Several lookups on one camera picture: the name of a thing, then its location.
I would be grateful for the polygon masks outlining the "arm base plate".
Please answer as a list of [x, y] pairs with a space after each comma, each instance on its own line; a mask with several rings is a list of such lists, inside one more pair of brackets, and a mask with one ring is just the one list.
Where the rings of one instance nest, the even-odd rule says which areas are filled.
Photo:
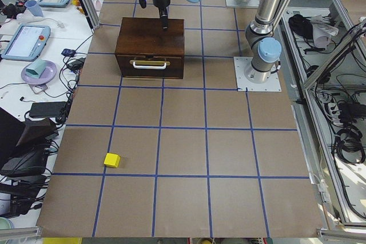
[[238, 91], [281, 92], [281, 85], [275, 65], [266, 73], [252, 67], [252, 57], [234, 57], [234, 69]]
[[257, 9], [260, 0], [225, 0], [227, 7]]

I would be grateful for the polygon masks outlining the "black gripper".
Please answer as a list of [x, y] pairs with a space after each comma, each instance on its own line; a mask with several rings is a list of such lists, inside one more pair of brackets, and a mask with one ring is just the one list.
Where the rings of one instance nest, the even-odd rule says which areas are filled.
[[168, 11], [167, 7], [170, 5], [170, 0], [153, 0], [155, 7], [159, 9], [160, 20], [162, 24], [162, 29], [168, 29]]

